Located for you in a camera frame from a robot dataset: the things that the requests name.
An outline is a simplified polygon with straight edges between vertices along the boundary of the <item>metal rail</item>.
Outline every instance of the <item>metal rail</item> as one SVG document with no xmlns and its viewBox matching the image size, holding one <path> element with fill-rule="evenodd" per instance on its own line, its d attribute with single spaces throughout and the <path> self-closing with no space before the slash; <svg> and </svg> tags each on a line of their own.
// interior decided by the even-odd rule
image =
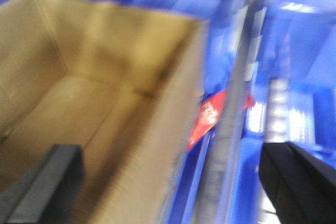
<svg viewBox="0 0 336 224">
<path fill-rule="evenodd" d="M 219 121 L 215 143 L 208 153 L 198 191 L 192 223 L 227 223 L 244 111 L 243 103 L 249 84 L 249 68 L 254 63 L 263 23 L 264 0 L 247 0 L 246 17 L 241 32 L 237 58 L 230 78 L 226 105 Z"/>
</svg>

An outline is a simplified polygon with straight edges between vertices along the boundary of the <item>cardboard box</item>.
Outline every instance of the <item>cardboard box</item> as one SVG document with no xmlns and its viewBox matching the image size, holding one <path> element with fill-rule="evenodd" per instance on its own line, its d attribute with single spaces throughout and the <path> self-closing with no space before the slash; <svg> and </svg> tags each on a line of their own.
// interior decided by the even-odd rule
<svg viewBox="0 0 336 224">
<path fill-rule="evenodd" d="M 204 23 L 87 0 L 0 7 L 0 190 L 80 144 L 70 223 L 154 223 L 197 112 Z"/>
</svg>

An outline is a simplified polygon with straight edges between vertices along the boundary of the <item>cardboard surface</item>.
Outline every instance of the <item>cardboard surface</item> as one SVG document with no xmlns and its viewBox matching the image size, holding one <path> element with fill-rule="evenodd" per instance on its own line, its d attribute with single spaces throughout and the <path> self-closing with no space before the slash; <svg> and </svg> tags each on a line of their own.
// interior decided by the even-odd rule
<svg viewBox="0 0 336 224">
<path fill-rule="evenodd" d="M 155 223 L 197 112 L 205 30 L 86 0 L 0 7 L 0 190 L 51 144 L 84 148 L 70 223 Z"/>
</svg>

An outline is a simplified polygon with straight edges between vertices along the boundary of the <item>open cardboard box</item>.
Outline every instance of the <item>open cardboard box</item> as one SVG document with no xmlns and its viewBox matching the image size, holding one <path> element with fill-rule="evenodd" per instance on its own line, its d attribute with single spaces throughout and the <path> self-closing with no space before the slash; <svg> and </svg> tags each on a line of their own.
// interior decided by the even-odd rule
<svg viewBox="0 0 336 224">
<path fill-rule="evenodd" d="M 0 191 L 80 144 L 70 223 L 154 223 L 200 90 L 204 23 L 86 0 L 0 7 Z"/>
</svg>

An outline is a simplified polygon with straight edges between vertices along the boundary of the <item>red label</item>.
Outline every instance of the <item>red label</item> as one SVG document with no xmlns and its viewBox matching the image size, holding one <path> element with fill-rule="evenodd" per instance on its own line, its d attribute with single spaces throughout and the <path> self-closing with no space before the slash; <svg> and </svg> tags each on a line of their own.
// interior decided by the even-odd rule
<svg viewBox="0 0 336 224">
<path fill-rule="evenodd" d="M 205 133 L 216 125 L 222 113 L 226 95 L 227 89 L 215 94 L 201 103 L 186 151 L 190 150 L 191 147 L 193 147 Z M 254 106 L 254 104 L 255 100 L 253 96 L 248 93 L 243 109 Z"/>
</svg>

